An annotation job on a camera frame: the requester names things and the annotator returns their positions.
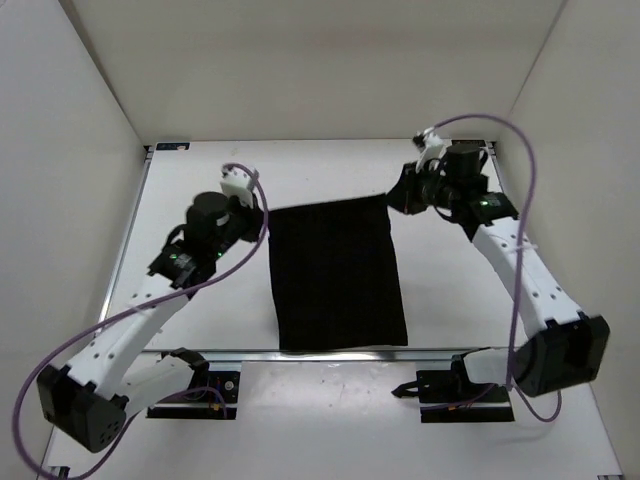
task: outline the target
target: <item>black cloth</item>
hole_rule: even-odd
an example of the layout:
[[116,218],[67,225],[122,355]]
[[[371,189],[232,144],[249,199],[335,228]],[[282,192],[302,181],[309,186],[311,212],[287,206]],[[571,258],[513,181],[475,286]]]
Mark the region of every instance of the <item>black cloth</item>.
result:
[[407,345],[384,195],[269,213],[280,349]]

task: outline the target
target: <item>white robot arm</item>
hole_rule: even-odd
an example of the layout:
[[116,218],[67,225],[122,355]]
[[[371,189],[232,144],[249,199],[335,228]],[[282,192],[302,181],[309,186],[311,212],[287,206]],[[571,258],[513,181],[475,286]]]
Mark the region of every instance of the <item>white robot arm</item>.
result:
[[[208,280],[216,272],[216,261],[238,240],[257,241],[263,214],[253,194],[254,181],[233,167],[224,167],[222,175],[223,193],[195,197],[186,223],[169,234],[149,273],[131,292],[132,304]],[[116,438],[127,419],[197,383],[208,364],[184,348],[127,373],[153,336],[192,297],[180,295],[140,309],[104,329],[63,368],[45,367],[37,378],[45,418],[95,453]]]
[[[487,190],[488,178],[481,174],[486,151],[461,143],[440,156],[442,141],[432,129],[413,141],[420,159],[404,165],[387,195],[389,206],[405,215],[431,206],[444,220],[460,225],[514,298],[520,221],[506,195]],[[515,351],[511,364],[508,349],[482,349],[458,359],[462,365],[457,370],[463,371],[463,383],[503,385],[510,367],[520,389],[535,397],[595,379],[609,327],[601,316],[587,316],[559,286],[526,236],[523,242],[519,311],[528,341]]]

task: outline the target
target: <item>white table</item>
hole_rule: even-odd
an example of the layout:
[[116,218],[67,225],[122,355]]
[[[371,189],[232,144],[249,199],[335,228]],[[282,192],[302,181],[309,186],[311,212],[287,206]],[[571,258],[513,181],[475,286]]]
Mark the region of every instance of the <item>white table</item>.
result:
[[[415,156],[404,140],[196,142],[186,151],[155,152],[111,312],[128,303],[193,196],[218,189],[223,163],[256,166],[269,206],[278,208],[386,192]],[[490,188],[499,189],[492,163],[485,173]],[[511,300],[460,227],[434,212],[390,216],[409,347],[504,346]],[[219,271],[249,248],[236,245]],[[524,339],[522,330],[518,338]],[[196,295],[151,341],[144,360],[151,361],[152,351],[178,347],[283,359],[273,352],[278,331],[267,248],[236,275]],[[448,367],[447,352],[418,353],[431,355],[437,368]],[[405,354],[398,359],[412,358]],[[553,425],[536,423],[517,396],[514,423],[423,425],[413,400],[389,393],[415,379],[415,364],[354,361],[372,358],[360,351],[325,362],[245,362],[235,421],[138,419],[95,478],[595,480],[620,473],[589,386],[564,392],[565,406]],[[555,395],[534,405],[551,413]],[[93,462],[56,432],[49,465],[69,465],[74,475]]]
[[[219,190],[220,167],[230,161],[260,171],[270,208],[387,192],[402,164],[416,158],[404,140],[204,142],[153,155],[136,221],[113,296],[111,313],[131,301],[168,232],[184,221],[199,192]],[[499,189],[487,163],[490,188]],[[434,211],[407,217],[390,211],[409,346],[456,348],[505,345],[511,299],[491,265],[459,226]],[[233,266],[249,250],[236,244],[219,262]],[[519,339],[524,339],[520,331]],[[166,324],[152,349],[277,349],[268,248],[242,270],[196,295]]]

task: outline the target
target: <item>purple cable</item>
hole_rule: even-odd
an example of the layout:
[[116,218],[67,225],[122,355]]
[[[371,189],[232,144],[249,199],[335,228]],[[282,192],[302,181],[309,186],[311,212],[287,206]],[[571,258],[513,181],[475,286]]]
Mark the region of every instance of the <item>purple cable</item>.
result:
[[540,420],[541,422],[544,423],[551,423],[553,422],[556,418],[558,418],[558,416],[560,416],[560,410],[562,410],[562,393],[560,393],[560,390],[558,390],[558,405],[556,406],[556,411],[553,412],[553,415],[551,415],[548,418],[544,418],[542,416],[540,416],[540,414],[538,414],[538,412],[536,412],[533,409],[533,405],[531,405],[531,403],[529,402],[529,400],[527,399],[527,397],[525,396],[524,393],[522,393],[522,390],[520,390],[520,387],[518,387],[517,385],[515,386],[515,391],[518,392],[518,395],[520,395],[520,398],[522,399],[522,402],[525,404],[525,406],[529,409],[529,411],[531,412],[531,414],[536,417],[538,420]]
[[[228,278],[229,276],[231,276],[235,272],[237,272],[245,263],[247,263],[249,261],[249,259],[251,259],[251,257],[253,257],[255,255],[255,253],[260,248],[260,245],[262,244],[262,242],[266,238],[266,236],[267,236],[267,228],[268,228],[268,225],[269,225],[269,209],[268,209],[268,206],[267,206],[267,197],[266,197],[266,195],[264,193],[264,189],[262,188],[262,186],[260,185],[260,182],[258,181],[257,176],[254,175],[253,172],[250,169],[248,169],[244,165],[240,165],[239,163],[228,163],[228,164],[226,164],[224,166],[227,167],[227,168],[239,168],[240,170],[242,170],[245,173],[247,173],[255,182],[256,189],[258,190],[258,194],[260,195],[260,201],[262,202],[262,208],[264,210],[264,216],[263,216],[263,220],[262,220],[262,229],[260,230],[260,235],[258,237],[258,241],[256,242],[256,244],[253,246],[253,248],[249,251],[249,253],[247,253],[247,255],[242,260],[240,260],[233,268],[227,270],[226,272],[224,272],[220,276],[214,277],[214,278],[212,278],[210,280],[207,280],[206,282],[202,282],[199,285],[194,285],[193,287],[185,288],[184,290],[178,290],[178,291],[176,291],[174,293],[170,293],[170,294],[165,295],[163,297],[158,297],[158,298],[151,299],[148,302],[141,303],[140,305],[137,305],[135,307],[129,308],[127,310],[124,310],[123,312],[120,312],[120,313],[118,313],[116,315],[113,315],[112,317],[109,317],[106,320],[103,320],[102,322],[96,323],[95,325],[87,328],[83,332],[80,332],[79,334],[77,334],[74,337],[70,338],[69,340],[64,342],[62,345],[60,345],[58,348],[53,350],[44,359],[42,359],[42,361],[27,376],[27,379],[24,381],[24,384],[22,385],[22,387],[20,387],[20,390],[18,391],[18,396],[16,398],[16,402],[15,402],[15,404],[13,406],[13,414],[12,414],[12,417],[11,417],[11,433],[12,433],[12,436],[13,436],[13,442],[14,442],[14,444],[16,446],[16,450],[18,451],[18,455],[20,456],[20,458],[22,458],[24,463],[31,470],[33,470],[36,474],[40,475],[42,478],[45,478],[45,479],[48,479],[48,480],[57,480],[58,476],[57,475],[53,475],[53,474],[43,470],[41,468],[40,464],[38,462],[36,462],[31,457],[31,455],[29,455],[29,452],[27,452],[27,449],[26,449],[26,447],[24,445],[24,441],[22,440],[22,434],[20,432],[20,412],[22,410],[22,404],[24,403],[24,399],[25,399],[25,397],[27,395],[27,390],[29,389],[31,384],[35,381],[36,377],[42,371],[42,369],[44,369],[44,367],[46,367],[55,357],[60,355],[60,353],[62,353],[64,350],[66,350],[67,348],[69,348],[73,344],[79,342],[80,340],[82,340],[83,338],[87,337],[88,335],[91,335],[93,332],[95,332],[97,330],[100,330],[101,328],[104,328],[104,327],[112,325],[112,324],[114,324],[116,322],[119,322],[120,320],[123,320],[123,319],[127,318],[128,316],[139,312],[140,310],[151,308],[151,307],[153,307],[155,305],[159,305],[161,303],[167,302],[167,301],[169,301],[169,300],[171,300],[173,298],[180,297],[182,295],[189,295],[189,294],[195,293],[195,292],[197,292],[198,290],[200,290],[202,288],[208,287],[210,285],[213,285],[214,283],[221,282],[222,280]],[[100,461],[91,470],[89,470],[88,472],[83,473],[82,475],[79,475],[77,477],[72,477],[69,480],[84,480],[85,478],[88,478],[90,475],[93,475],[104,464],[104,462],[107,461],[109,456],[113,453],[115,448],[118,446],[118,443],[120,442],[120,439],[122,438],[122,435],[124,434],[124,432],[127,430],[129,425],[133,421],[133,418],[134,417],[132,417],[131,420],[129,420],[127,422],[125,427],[122,429],[122,432],[120,433],[120,436],[114,441],[114,443],[111,446],[111,448],[109,449],[109,451],[105,454],[104,457],[102,457],[100,459]]]
[[[499,117],[497,115],[492,115],[490,113],[467,113],[464,115],[458,115],[455,117],[451,117],[442,122],[436,123],[434,125],[435,129],[442,128],[445,125],[449,125],[451,123],[457,122],[459,120],[468,120],[472,118],[478,118],[483,120],[491,120],[492,122],[499,123],[507,127],[513,133],[515,133],[527,150],[527,156],[529,157],[529,164],[531,167],[531,176],[529,180],[529,189],[527,190],[527,196],[524,200],[524,204],[522,205],[522,212],[520,212],[520,225],[518,226],[518,233],[516,236],[516,278],[514,282],[514,293],[513,293],[513,309],[511,310],[511,327],[509,330],[509,351],[507,357],[507,378],[505,381],[505,386],[507,390],[511,391],[513,388],[513,364],[514,364],[514,353],[515,353],[515,343],[516,343],[516,329],[518,326],[518,314],[520,312],[520,303],[522,302],[522,263],[524,258],[524,250],[522,249],[522,240],[524,238],[524,231],[527,226],[527,221],[529,219],[529,210],[531,209],[531,204],[533,203],[533,197],[535,195],[536,183],[538,181],[538,166],[536,164],[536,156],[533,153],[533,146],[531,142],[525,135],[525,133],[512,123],[511,121]],[[538,415],[533,407],[528,401],[525,401],[525,405],[531,411],[531,413],[539,420],[542,420],[542,417]],[[549,420],[553,421],[557,418],[558,414],[560,414],[560,408],[562,406],[562,394],[558,392],[558,409],[556,414]]]

